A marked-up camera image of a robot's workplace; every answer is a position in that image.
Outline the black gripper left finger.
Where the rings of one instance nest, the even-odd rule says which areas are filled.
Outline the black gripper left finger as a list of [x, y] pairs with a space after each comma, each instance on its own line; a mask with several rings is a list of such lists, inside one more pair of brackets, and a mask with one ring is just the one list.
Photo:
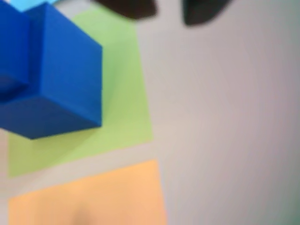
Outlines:
[[95, 0], [95, 2], [129, 19], [147, 18], [157, 12], [154, 0]]

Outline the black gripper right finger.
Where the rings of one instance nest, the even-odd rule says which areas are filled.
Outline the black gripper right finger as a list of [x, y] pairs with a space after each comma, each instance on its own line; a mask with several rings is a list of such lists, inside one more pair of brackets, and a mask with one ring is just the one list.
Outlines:
[[231, 0], [183, 0], [183, 21], [186, 25], [202, 25], [218, 17]]

